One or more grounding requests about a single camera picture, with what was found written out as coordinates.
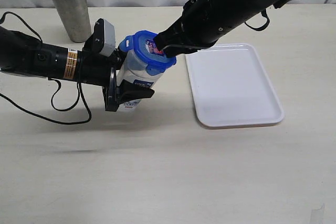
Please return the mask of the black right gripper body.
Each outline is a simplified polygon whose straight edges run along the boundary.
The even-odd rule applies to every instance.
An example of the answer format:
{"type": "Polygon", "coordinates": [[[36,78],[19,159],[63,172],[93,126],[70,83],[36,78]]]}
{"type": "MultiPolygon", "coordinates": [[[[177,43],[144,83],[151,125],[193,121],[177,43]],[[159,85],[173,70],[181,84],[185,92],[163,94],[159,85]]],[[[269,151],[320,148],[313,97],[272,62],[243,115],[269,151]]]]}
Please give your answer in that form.
{"type": "Polygon", "coordinates": [[[244,0],[197,0],[173,24],[173,47],[209,48],[244,23],[244,0]]]}

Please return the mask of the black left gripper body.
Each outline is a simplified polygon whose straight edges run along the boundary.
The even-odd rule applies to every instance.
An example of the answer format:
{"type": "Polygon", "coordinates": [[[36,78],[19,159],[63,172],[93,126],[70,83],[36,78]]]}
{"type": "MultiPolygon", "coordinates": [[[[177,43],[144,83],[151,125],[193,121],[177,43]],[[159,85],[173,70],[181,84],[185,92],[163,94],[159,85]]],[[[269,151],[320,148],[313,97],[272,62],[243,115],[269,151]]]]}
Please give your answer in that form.
{"type": "Polygon", "coordinates": [[[86,40],[81,55],[81,82],[102,87],[104,106],[106,111],[117,111],[117,71],[123,64],[123,53],[119,46],[109,56],[103,56],[103,19],[96,21],[92,35],[86,40]]]}

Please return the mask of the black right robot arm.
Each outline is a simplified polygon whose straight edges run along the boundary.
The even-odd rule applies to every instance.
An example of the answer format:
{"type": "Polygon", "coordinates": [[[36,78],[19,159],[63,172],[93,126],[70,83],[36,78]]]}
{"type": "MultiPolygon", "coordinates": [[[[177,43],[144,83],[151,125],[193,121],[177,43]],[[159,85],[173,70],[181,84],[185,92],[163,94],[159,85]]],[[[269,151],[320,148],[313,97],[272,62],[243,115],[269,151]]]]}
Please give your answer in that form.
{"type": "Polygon", "coordinates": [[[221,37],[269,6],[281,8],[292,0],[189,0],[182,15],[158,34],[143,30],[127,36],[119,50],[125,61],[118,73],[120,103],[137,104],[153,95],[157,79],[180,54],[212,47],[221,37]]]}

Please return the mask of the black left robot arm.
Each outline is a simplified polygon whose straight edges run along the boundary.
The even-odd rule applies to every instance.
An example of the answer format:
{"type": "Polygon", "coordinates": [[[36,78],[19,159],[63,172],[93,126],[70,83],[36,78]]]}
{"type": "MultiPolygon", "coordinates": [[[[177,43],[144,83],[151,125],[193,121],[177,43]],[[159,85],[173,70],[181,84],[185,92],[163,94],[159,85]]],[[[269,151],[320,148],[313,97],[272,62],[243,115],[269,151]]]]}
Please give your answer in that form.
{"type": "Polygon", "coordinates": [[[105,110],[117,111],[123,87],[116,71],[124,58],[115,49],[115,29],[100,18],[82,50],[41,44],[32,36],[1,28],[1,71],[27,77],[45,77],[101,86],[105,110]]]}

